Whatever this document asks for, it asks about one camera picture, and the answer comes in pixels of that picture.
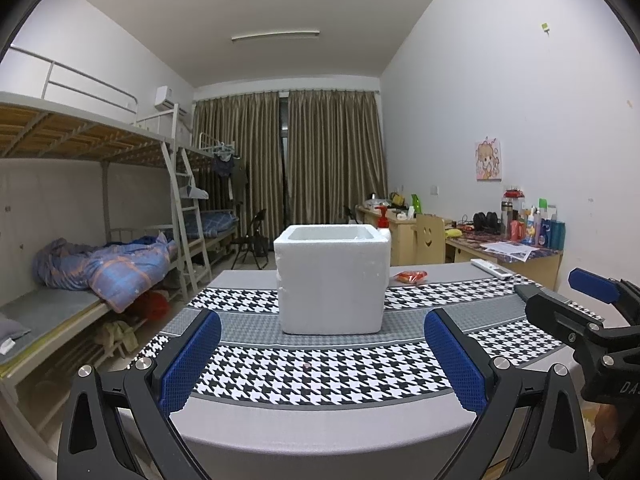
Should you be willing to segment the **wooden smiley chair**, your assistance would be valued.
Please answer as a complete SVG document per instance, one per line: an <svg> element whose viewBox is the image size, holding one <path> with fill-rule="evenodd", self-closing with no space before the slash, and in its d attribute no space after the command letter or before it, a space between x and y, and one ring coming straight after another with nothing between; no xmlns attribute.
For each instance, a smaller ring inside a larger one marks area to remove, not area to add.
<svg viewBox="0 0 640 480"><path fill-rule="evenodd" d="M416 216L416 264L446 262L445 221L434 214Z"/></svg>

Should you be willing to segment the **white pump lotion bottle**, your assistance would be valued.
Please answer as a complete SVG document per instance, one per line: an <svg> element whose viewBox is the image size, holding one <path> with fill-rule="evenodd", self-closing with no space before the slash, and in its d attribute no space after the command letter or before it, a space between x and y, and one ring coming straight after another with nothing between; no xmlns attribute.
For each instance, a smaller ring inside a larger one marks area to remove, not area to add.
<svg viewBox="0 0 640 480"><path fill-rule="evenodd" d="M392 233L390 232L390 220L386 217L387 207L377 206L376 209L380 212L378 217L378 230L386 238L386 240L392 239Z"/></svg>

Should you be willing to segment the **metal bunk bed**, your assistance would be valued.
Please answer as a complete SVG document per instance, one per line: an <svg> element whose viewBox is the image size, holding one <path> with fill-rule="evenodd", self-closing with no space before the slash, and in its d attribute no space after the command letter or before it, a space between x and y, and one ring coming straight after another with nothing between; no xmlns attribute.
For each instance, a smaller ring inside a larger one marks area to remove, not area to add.
<svg viewBox="0 0 640 480"><path fill-rule="evenodd" d="M36 96L1 96L1 310L23 325L1 357L1 388L14 406L22 405L18 387L35 368L56 371L53 352L86 327L130 315L132 307L117 313L90 290L38 284L35 254L58 238L93 247L158 234L174 240L160 144L177 141L189 151L196 186L204 192L196 177L212 168L215 157L186 128L178 108L139 117L137 99L124 93L119 118L94 114L51 98L62 64L47 60L46 69ZM203 203L208 252L229 245L235 216L223 212L219 226L211 226ZM170 296L181 297L176 255L150 290L174 278Z"/></svg>

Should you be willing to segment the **wooden desk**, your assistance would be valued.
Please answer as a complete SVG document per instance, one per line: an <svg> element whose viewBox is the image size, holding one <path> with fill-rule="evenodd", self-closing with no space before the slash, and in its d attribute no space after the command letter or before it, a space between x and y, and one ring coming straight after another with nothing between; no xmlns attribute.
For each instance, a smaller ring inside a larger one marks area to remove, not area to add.
<svg viewBox="0 0 640 480"><path fill-rule="evenodd" d="M392 266L416 265L416 218L399 219L393 209L386 212L390 220L392 233L392 249L390 263ZM503 242L498 236L463 232L462 237L446 238L446 262L462 263L471 259L484 259L500 264L505 268L521 274L526 278L557 290L559 287L559 272L562 262L562 252L551 249L538 248L526 262L504 260L497 255L485 252L480 245L483 243Z"/></svg>

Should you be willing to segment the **black folding chair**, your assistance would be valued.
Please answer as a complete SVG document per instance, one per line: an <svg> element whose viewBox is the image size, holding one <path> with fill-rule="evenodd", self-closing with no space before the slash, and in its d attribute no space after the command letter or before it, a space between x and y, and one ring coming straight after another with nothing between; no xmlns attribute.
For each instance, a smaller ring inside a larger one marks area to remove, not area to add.
<svg viewBox="0 0 640 480"><path fill-rule="evenodd" d="M235 254L232 267L234 269L239 260L244 263L248 255L254 259L258 270L265 269L269 262L269 240L262 234L262 222L266 220L267 209L261 209L254 215L246 228L246 232L238 238L238 251Z"/></svg>

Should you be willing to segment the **white air conditioner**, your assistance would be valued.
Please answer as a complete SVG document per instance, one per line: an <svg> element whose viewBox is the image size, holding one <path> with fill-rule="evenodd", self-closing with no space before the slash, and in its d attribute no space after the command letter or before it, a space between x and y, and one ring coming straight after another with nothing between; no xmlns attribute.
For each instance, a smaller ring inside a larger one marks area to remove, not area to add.
<svg viewBox="0 0 640 480"><path fill-rule="evenodd" d="M157 110L173 110L178 106L178 112L182 116L186 116L186 109L174 99L171 88L168 86L160 86L156 88L154 107Z"/></svg>

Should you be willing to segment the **white bed ladder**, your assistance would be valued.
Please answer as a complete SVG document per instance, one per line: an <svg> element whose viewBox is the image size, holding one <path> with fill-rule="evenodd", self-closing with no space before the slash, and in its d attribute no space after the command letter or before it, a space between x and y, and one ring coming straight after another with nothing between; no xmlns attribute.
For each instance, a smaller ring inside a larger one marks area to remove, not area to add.
<svg viewBox="0 0 640 480"><path fill-rule="evenodd" d="M188 301L212 277L207 238L204 236L200 203L208 194L196 186L189 151L177 141L160 144L169 176L172 237L177 246L175 260L180 295Z"/></svg>

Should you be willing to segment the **black headphones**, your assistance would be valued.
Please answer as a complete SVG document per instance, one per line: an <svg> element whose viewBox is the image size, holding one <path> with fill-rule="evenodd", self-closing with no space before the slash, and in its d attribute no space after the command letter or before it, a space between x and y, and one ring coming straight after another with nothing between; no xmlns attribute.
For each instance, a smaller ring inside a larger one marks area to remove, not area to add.
<svg viewBox="0 0 640 480"><path fill-rule="evenodd" d="M500 233L500 220L495 211L477 212L473 216L473 228L475 233L498 235Z"/></svg>

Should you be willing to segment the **white remote control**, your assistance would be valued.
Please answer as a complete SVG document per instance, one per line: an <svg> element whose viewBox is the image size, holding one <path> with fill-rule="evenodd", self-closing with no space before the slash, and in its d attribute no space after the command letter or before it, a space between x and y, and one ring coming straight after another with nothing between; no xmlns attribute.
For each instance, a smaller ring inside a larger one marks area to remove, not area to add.
<svg viewBox="0 0 640 480"><path fill-rule="evenodd" d="M470 263L472 263L472 266L475 266L477 269L483 270L494 278L498 278L498 280L507 280L508 278L512 278L514 275L512 271L503 268L502 266L498 266L498 264L488 260L471 259Z"/></svg>

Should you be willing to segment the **red lid jar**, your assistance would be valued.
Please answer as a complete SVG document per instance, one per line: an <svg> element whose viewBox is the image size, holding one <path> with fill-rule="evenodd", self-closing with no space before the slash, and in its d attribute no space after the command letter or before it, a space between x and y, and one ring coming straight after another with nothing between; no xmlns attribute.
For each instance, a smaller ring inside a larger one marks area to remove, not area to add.
<svg viewBox="0 0 640 480"><path fill-rule="evenodd" d="M524 193L520 188L507 188L501 201L501 235L505 240L512 240L512 223L518 222Z"/></svg>

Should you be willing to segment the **houndstooth table mat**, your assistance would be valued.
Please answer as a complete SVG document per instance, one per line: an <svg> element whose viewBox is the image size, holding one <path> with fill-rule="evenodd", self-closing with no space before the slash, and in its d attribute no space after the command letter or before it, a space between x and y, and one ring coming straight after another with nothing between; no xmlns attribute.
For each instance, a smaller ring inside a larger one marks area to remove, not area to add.
<svg viewBox="0 0 640 480"><path fill-rule="evenodd" d="M528 278L480 278L385 293L381 330L370 335L290 335L281 330L277 294L268 289L206 288L190 303L221 320L221 340L194 396L261 408L372 408L449 392L425 341L427 312L444 309L490 356L523 367L562 349L529 324L515 286Z"/></svg>

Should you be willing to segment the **anime girl poster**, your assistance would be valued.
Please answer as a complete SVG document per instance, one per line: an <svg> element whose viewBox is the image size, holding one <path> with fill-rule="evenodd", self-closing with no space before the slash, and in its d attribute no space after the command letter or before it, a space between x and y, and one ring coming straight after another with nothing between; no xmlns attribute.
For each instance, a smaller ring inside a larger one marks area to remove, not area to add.
<svg viewBox="0 0 640 480"><path fill-rule="evenodd" d="M485 138L475 144L475 172L477 181L502 179L501 146L497 138Z"/></svg>

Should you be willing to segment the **brown curtains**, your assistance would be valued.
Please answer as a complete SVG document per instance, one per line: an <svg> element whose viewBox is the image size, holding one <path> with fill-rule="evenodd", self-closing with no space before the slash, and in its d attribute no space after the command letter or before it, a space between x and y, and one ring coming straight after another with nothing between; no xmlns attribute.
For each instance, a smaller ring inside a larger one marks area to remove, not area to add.
<svg viewBox="0 0 640 480"><path fill-rule="evenodd" d="M233 145L247 169L242 220L266 213L274 240L291 224L336 223L344 207L388 192L378 96L373 91L292 90L196 102L194 126Z"/></svg>

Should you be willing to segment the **hanging dark clothes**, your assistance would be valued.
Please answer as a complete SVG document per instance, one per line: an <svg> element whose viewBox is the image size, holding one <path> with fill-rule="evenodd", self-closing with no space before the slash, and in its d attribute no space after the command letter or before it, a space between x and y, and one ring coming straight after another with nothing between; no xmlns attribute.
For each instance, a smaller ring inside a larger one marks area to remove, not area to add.
<svg viewBox="0 0 640 480"><path fill-rule="evenodd" d="M242 158L236 155L216 155L213 168L215 174L227 180L229 200L235 205L242 205L248 185L247 170Z"/></svg>

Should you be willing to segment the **ceiling tube light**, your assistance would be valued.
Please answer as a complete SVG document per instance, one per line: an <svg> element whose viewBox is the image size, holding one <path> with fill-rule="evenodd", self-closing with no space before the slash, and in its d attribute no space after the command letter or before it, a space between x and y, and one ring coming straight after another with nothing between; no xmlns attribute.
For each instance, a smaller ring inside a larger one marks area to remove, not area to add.
<svg viewBox="0 0 640 480"><path fill-rule="evenodd" d="M251 32L250 34L232 36L234 43L241 41L274 39L274 38L317 38L321 35L318 29L270 30L269 32Z"/></svg>

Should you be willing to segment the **white styrofoam box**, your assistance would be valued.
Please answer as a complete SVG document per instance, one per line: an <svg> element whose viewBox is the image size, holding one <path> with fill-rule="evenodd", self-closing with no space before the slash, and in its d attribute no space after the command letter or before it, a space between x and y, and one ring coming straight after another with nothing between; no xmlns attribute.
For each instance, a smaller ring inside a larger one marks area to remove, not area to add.
<svg viewBox="0 0 640 480"><path fill-rule="evenodd" d="M289 226L273 242L279 320L292 335L369 335L382 328L390 230Z"/></svg>

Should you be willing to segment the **blue plaid quilt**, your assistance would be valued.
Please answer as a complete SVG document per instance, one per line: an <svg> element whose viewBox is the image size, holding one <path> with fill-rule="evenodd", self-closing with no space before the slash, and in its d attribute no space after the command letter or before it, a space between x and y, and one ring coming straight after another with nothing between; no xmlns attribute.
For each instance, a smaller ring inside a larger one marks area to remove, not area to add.
<svg viewBox="0 0 640 480"><path fill-rule="evenodd" d="M34 280L49 288L90 290L117 313L169 272L177 244L164 234L101 247L58 238L32 259Z"/></svg>

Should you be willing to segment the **papers on desk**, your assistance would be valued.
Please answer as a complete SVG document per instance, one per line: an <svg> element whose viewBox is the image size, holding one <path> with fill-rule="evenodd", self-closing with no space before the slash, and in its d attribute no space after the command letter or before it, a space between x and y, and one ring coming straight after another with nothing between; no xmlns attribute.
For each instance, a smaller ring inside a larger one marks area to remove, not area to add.
<svg viewBox="0 0 640 480"><path fill-rule="evenodd" d="M518 262L526 262L538 250L537 247L511 242L483 243L480 247L485 252L490 252L504 260L509 259Z"/></svg>

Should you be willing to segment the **red snack packet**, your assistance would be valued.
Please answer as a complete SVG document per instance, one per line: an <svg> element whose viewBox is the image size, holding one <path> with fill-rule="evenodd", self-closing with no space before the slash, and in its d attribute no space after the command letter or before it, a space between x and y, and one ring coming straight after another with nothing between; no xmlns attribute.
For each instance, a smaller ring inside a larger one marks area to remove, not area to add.
<svg viewBox="0 0 640 480"><path fill-rule="evenodd" d="M427 278L427 272L423 270L409 270L397 273L393 280L404 285L419 285Z"/></svg>

